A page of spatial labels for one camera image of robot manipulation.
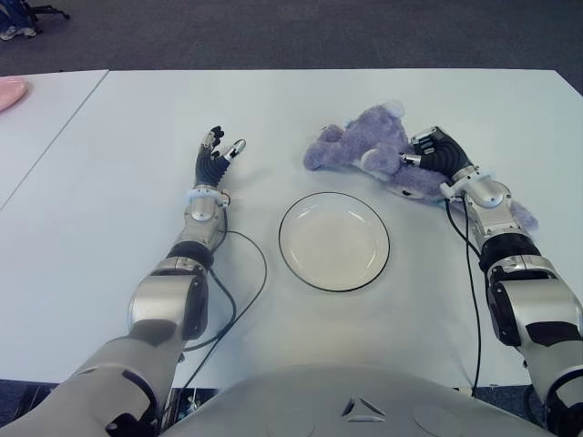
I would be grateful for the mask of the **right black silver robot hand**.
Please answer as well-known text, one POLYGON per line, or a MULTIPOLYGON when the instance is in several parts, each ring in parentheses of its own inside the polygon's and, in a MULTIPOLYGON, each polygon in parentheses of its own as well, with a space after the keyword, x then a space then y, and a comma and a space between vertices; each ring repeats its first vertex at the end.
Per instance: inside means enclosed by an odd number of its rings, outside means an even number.
POLYGON ((475 167, 464 149, 438 126, 412 137, 410 143, 414 153, 401 155, 405 164, 440 173, 450 181, 457 182, 475 167))

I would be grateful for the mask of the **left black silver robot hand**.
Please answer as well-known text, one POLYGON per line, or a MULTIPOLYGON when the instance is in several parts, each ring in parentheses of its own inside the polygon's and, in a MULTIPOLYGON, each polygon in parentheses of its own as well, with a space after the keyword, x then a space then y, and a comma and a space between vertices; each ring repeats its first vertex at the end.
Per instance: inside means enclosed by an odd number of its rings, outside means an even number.
POLYGON ((201 140, 195 161, 195 178, 193 187, 209 186, 216 188, 232 161, 247 146, 247 141, 238 139, 225 151, 218 150, 225 133, 221 126, 212 128, 201 140))

